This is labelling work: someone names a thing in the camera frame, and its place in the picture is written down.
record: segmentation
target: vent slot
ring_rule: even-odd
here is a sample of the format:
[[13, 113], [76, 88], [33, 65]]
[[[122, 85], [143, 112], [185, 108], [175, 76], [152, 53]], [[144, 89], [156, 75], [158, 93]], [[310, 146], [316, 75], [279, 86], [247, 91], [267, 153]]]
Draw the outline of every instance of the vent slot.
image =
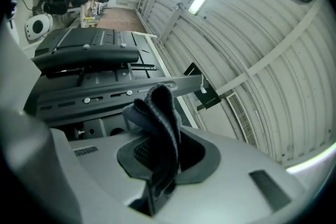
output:
[[95, 152], [97, 150], [98, 149], [95, 146], [89, 146], [89, 147], [81, 148], [81, 149], [78, 149], [78, 150], [74, 150], [73, 152], [78, 157], [78, 156], [81, 156], [81, 155], [85, 155], [85, 154]]
[[246, 110], [239, 96], [234, 92], [230, 94], [226, 99], [229, 102], [233, 112], [235, 113], [235, 116], [241, 128], [241, 131], [243, 132], [246, 142], [258, 148], [259, 146], [255, 138], [251, 120], [248, 117], [248, 114], [246, 113]]
[[52, 109], [52, 105], [48, 105], [48, 106], [42, 106], [41, 108], [40, 108], [40, 110], [49, 110], [49, 109]]
[[125, 95], [126, 94], [126, 92], [121, 92], [121, 93], [115, 93], [115, 94], [111, 94], [111, 98], [113, 98], [113, 97], [120, 97], [120, 96], [122, 96], [122, 95]]
[[67, 102], [67, 103], [62, 103], [62, 104], [58, 104], [59, 108], [63, 108], [64, 106], [70, 106], [70, 105], [74, 105], [75, 102]]

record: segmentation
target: ventilation grille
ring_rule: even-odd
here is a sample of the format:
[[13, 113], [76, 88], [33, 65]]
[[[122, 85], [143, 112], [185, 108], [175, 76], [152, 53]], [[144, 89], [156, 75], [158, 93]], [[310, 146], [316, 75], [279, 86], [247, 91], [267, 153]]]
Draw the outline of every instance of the ventilation grille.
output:
[[78, 156], [81, 156], [81, 155], [85, 155], [85, 154], [95, 152], [97, 150], [98, 149], [95, 146], [89, 146], [89, 147], [81, 148], [81, 149], [78, 149], [78, 150], [74, 150], [73, 152], [78, 157]]
[[[135, 159], [147, 167], [150, 171], [155, 171], [160, 164], [160, 152], [154, 139], [148, 139], [133, 150]], [[198, 164], [205, 156], [205, 148], [198, 141], [181, 133], [180, 164], [181, 171]]]
[[246, 142], [258, 148], [258, 143], [254, 135], [251, 121], [246, 113], [245, 108], [242, 105], [239, 96], [234, 92], [230, 94], [226, 99], [236, 115], [237, 121], [240, 125]]

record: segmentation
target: white curved wall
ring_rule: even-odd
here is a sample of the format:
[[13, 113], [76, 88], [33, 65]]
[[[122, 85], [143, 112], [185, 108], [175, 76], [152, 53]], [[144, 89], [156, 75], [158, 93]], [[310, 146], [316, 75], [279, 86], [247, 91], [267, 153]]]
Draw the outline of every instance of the white curved wall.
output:
[[[187, 12], [192, 1], [142, 0], [138, 7], [170, 72], [195, 62], [222, 97], [237, 92], [259, 149], [285, 166], [331, 144], [336, 19], [328, 0], [207, 0], [197, 16]], [[230, 121], [236, 130], [225, 99], [201, 111], [187, 99], [202, 128], [219, 133]]]

